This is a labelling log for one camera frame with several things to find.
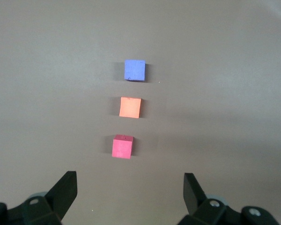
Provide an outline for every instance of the blue cube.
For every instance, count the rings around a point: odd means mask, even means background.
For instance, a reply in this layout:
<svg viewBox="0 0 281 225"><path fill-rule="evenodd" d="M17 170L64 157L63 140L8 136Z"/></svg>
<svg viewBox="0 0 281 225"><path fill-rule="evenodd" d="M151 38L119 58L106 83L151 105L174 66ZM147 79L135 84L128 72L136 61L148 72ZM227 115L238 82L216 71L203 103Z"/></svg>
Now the blue cube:
<svg viewBox="0 0 281 225"><path fill-rule="evenodd" d="M145 60L125 60L125 80L145 81Z"/></svg>

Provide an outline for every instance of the screw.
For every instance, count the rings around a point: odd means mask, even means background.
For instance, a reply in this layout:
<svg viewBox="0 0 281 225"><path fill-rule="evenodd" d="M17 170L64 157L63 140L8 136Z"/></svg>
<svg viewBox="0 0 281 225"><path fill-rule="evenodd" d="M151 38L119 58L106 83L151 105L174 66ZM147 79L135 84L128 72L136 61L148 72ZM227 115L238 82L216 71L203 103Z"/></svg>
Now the screw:
<svg viewBox="0 0 281 225"><path fill-rule="evenodd" d="M29 202L30 205L34 205L34 204L37 204L38 203L38 199L33 199Z"/></svg>
<svg viewBox="0 0 281 225"><path fill-rule="evenodd" d="M213 206L213 207L219 207L219 206L220 206L220 204L219 204L216 200L211 200L209 203L210 203L211 206Z"/></svg>
<svg viewBox="0 0 281 225"><path fill-rule="evenodd" d="M249 209L249 212L250 212L253 216L257 216L257 217L260 217L260 216L261 216L261 213L260 213L257 209L250 208L250 209Z"/></svg>

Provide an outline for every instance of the pink cube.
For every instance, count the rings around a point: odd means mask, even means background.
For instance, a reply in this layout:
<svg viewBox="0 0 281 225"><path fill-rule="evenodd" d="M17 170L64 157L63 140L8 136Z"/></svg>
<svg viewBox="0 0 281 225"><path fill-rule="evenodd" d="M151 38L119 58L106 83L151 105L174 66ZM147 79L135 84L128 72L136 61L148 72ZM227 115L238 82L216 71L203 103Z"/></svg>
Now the pink cube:
<svg viewBox="0 0 281 225"><path fill-rule="evenodd" d="M113 139L112 157L130 158L132 151L133 137L116 135Z"/></svg>

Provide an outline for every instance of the foam block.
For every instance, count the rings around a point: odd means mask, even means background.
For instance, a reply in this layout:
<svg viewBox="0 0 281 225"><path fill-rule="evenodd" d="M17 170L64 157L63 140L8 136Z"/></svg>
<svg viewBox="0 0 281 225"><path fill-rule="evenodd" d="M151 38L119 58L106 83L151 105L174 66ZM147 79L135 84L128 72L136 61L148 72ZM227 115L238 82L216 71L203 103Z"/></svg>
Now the foam block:
<svg viewBox="0 0 281 225"><path fill-rule="evenodd" d="M139 118L141 109L141 98L121 97L121 117Z"/></svg>
<svg viewBox="0 0 281 225"><path fill-rule="evenodd" d="M130 158L132 152L133 137L116 135L113 139L112 157Z"/></svg>
<svg viewBox="0 0 281 225"><path fill-rule="evenodd" d="M145 60L125 60L125 80L145 81Z"/></svg>

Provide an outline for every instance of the block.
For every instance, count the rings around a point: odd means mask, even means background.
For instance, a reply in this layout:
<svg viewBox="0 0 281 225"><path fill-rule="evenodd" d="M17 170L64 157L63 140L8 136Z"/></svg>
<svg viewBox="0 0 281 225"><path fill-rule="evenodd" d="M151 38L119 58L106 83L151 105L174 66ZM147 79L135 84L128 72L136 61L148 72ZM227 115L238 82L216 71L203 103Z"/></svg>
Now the block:
<svg viewBox="0 0 281 225"><path fill-rule="evenodd" d="M113 139L112 157L130 158L132 152L133 137L116 135Z"/></svg>
<svg viewBox="0 0 281 225"><path fill-rule="evenodd" d="M121 97L120 116L139 118L141 109L141 98Z"/></svg>
<svg viewBox="0 0 281 225"><path fill-rule="evenodd" d="M125 60L125 80L145 81L145 60Z"/></svg>

